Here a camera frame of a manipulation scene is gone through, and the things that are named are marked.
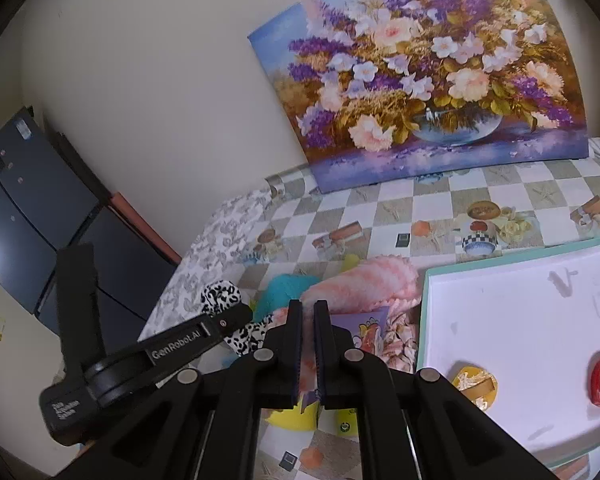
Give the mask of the yellow sponge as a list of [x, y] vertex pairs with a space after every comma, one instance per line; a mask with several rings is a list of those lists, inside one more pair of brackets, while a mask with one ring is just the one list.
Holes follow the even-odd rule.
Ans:
[[298, 404], [291, 410], [272, 411], [265, 419], [270, 425], [288, 431], [313, 431], [317, 428], [318, 407], [314, 402], [301, 409]]

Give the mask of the pink floral scrunchie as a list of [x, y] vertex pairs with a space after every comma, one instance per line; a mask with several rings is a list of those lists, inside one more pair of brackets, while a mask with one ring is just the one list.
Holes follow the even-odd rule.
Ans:
[[381, 359], [393, 370], [413, 373], [416, 368], [419, 326], [413, 313], [402, 313], [387, 322]]

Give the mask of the black white leopard scrunchie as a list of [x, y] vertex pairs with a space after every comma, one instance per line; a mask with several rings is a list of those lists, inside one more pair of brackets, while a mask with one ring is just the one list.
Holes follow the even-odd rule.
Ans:
[[238, 356], [263, 347], [274, 316], [270, 314], [261, 321], [253, 321], [253, 310], [242, 302], [242, 293], [232, 282], [219, 280], [207, 285], [199, 299], [201, 313], [215, 319], [224, 342]]

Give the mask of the pink white zigzag cloth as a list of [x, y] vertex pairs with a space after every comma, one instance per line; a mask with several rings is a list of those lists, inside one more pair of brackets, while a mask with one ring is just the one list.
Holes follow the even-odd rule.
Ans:
[[388, 318], [414, 308], [422, 301], [418, 270], [401, 256], [377, 256], [361, 261], [308, 288], [302, 304], [302, 350], [299, 389], [305, 394], [317, 388], [314, 350], [314, 304], [325, 300], [330, 314], [372, 312], [388, 307]]

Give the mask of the green tissue pack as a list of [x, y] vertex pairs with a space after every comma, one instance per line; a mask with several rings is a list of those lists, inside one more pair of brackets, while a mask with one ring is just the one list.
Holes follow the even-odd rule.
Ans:
[[326, 434], [346, 439], [358, 438], [358, 416], [354, 408], [321, 409], [317, 428]]

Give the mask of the purple tissue pack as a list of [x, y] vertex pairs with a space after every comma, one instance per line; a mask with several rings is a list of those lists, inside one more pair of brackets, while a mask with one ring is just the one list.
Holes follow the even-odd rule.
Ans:
[[332, 314], [332, 326], [347, 330], [355, 348], [380, 356], [384, 348], [384, 336], [388, 318], [387, 306], [370, 312]]

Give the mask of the teal plastic toy case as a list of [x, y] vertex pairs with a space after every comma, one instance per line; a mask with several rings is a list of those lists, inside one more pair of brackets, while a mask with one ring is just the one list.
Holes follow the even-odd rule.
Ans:
[[257, 302], [253, 321], [260, 322], [280, 308], [286, 308], [290, 300], [299, 299], [319, 278], [304, 274], [280, 274], [268, 283]]

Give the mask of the dark blue refrigerator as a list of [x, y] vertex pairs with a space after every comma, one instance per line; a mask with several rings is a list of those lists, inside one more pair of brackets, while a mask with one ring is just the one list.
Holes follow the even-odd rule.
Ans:
[[0, 130], [0, 284], [52, 332], [56, 259], [91, 244], [108, 352], [135, 342], [175, 271], [79, 178], [22, 108]]

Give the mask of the teal rimmed white tray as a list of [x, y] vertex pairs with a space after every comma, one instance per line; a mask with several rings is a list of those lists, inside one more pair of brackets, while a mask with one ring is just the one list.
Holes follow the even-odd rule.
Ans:
[[486, 414], [547, 467], [600, 446], [600, 237], [426, 271], [418, 367], [498, 382]]

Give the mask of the floral still life painting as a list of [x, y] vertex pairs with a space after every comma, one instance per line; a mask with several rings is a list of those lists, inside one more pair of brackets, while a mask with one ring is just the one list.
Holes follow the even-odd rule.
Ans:
[[588, 154], [547, 0], [301, 0], [249, 40], [324, 193]]

